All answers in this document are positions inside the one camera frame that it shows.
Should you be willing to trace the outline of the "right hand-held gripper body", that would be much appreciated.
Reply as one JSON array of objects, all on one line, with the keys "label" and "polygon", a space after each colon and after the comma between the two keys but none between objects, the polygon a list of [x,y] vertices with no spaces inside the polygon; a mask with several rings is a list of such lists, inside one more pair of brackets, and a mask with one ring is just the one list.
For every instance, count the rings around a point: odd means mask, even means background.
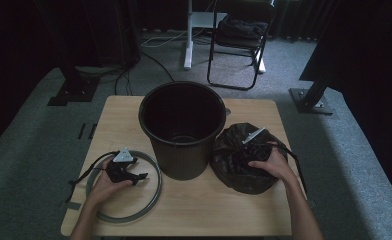
[{"label": "right hand-held gripper body", "polygon": [[261,139],[261,135],[265,132],[265,128],[260,128],[249,133],[242,141],[235,155],[238,169],[248,168],[248,163],[251,161],[266,162],[268,160],[271,154],[271,144]]}]

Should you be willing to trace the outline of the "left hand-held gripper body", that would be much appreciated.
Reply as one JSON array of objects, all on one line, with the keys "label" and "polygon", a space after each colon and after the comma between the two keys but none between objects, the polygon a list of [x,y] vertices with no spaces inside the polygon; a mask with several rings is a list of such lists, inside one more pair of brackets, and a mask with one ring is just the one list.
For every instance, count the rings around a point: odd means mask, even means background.
[{"label": "left hand-held gripper body", "polygon": [[137,182],[133,182],[134,174],[127,171],[132,159],[133,156],[129,150],[124,148],[107,164],[105,171],[113,183],[129,180],[133,185],[137,184]]}]

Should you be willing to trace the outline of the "black trash bag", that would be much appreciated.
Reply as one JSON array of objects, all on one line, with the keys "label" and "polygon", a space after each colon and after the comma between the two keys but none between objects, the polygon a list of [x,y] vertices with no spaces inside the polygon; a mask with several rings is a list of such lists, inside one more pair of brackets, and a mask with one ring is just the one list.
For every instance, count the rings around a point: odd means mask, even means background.
[{"label": "black trash bag", "polygon": [[[218,177],[227,187],[237,192],[257,195],[267,191],[278,179],[265,170],[252,168],[238,169],[236,167],[236,153],[242,145],[242,141],[249,133],[260,128],[250,123],[236,123],[225,129],[215,140],[213,147],[213,159],[210,166]],[[262,140],[275,142],[279,152],[288,160],[288,156],[294,154],[287,146],[268,130],[261,135]]]}]

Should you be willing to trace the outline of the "dark grey trash bin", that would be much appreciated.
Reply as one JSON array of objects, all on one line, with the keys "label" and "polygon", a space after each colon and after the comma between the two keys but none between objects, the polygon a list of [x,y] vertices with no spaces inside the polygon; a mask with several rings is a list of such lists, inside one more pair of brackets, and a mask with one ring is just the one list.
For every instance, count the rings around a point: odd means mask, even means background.
[{"label": "dark grey trash bin", "polygon": [[161,85],[142,100],[138,119],[162,172],[175,180],[201,175],[226,122],[221,97],[193,82]]}]

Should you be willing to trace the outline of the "person's right hand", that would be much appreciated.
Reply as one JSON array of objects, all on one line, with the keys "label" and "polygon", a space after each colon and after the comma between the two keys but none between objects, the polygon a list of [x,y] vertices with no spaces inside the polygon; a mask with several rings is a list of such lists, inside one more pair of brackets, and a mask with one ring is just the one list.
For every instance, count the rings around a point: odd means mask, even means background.
[{"label": "person's right hand", "polygon": [[284,156],[279,152],[275,142],[269,142],[271,153],[266,161],[250,161],[248,165],[252,168],[263,169],[272,176],[279,178],[285,184],[296,180],[296,176]]}]

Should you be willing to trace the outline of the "person's left hand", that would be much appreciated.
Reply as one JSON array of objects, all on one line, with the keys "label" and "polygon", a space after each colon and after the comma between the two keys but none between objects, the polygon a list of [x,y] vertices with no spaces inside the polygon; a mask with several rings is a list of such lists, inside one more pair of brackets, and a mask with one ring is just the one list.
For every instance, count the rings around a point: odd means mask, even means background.
[{"label": "person's left hand", "polygon": [[[102,167],[105,169],[111,161],[112,157],[106,158]],[[104,169],[101,171],[101,174],[86,199],[86,204],[94,209],[98,209],[113,194],[132,185],[131,180],[117,183],[112,182]]]}]

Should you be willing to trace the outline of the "grey metal stand base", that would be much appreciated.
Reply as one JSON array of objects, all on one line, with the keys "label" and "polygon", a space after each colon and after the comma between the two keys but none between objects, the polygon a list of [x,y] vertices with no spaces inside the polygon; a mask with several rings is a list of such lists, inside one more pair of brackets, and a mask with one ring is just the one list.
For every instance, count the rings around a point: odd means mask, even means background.
[{"label": "grey metal stand base", "polygon": [[309,89],[291,88],[289,93],[299,113],[331,116],[332,109],[324,98],[326,89],[326,84],[316,81]]}]

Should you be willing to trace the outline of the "black stand base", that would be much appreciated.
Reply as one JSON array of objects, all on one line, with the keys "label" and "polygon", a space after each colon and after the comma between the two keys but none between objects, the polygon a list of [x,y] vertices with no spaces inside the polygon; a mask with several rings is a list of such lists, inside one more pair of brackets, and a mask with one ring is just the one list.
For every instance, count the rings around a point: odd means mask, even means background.
[{"label": "black stand base", "polygon": [[82,76],[74,67],[61,67],[63,85],[51,97],[48,106],[66,106],[70,102],[91,102],[100,82],[99,77]]}]

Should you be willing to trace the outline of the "black folding chair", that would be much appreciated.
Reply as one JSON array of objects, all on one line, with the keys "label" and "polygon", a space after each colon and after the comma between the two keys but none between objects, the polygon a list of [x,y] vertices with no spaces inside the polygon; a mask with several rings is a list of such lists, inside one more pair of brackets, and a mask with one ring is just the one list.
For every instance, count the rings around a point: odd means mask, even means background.
[{"label": "black folding chair", "polygon": [[[211,86],[248,91],[252,89],[258,79],[261,68],[261,60],[264,54],[265,45],[269,30],[276,17],[274,0],[214,0],[214,19],[219,13],[233,15],[239,19],[262,21],[269,24],[266,33],[260,39],[243,39],[227,37],[219,30],[219,23],[213,23],[208,57],[207,82]],[[249,52],[251,58],[250,66],[254,67],[254,76],[248,86],[231,85],[224,77],[215,80],[212,74],[214,54],[217,53],[216,47],[220,46],[227,49],[239,49]]]}]

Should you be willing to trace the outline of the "dark folded cloth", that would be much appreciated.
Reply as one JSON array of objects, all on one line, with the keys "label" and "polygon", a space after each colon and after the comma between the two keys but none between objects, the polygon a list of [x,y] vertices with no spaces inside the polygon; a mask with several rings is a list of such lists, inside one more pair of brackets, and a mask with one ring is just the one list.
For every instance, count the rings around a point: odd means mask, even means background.
[{"label": "dark folded cloth", "polygon": [[219,30],[227,37],[260,39],[266,33],[268,26],[266,22],[243,20],[233,15],[226,15],[219,23]]}]

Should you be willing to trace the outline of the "black curtain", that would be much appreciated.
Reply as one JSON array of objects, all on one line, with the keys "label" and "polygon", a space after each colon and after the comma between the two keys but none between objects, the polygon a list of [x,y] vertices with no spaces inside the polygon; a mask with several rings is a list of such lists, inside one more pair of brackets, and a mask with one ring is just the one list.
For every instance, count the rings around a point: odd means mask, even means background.
[{"label": "black curtain", "polygon": [[343,94],[392,185],[392,0],[340,0],[301,78]]},{"label": "black curtain", "polygon": [[0,0],[0,136],[51,69],[136,62],[133,30],[129,0]]}]

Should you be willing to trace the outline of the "white desk frame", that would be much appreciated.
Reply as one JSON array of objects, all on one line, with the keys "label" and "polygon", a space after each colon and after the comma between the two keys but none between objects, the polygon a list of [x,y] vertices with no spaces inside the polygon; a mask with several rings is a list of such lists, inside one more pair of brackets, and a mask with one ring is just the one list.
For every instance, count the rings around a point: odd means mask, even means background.
[{"label": "white desk frame", "polygon": [[214,19],[214,13],[210,10],[204,10],[202,12],[193,10],[193,0],[187,1],[187,31],[186,31],[186,49],[184,55],[184,69],[190,70],[192,67],[192,55],[193,55],[193,37],[196,33],[193,32],[194,28],[211,29],[213,23],[218,24],[226,14],[219,13],[217,19]]}]

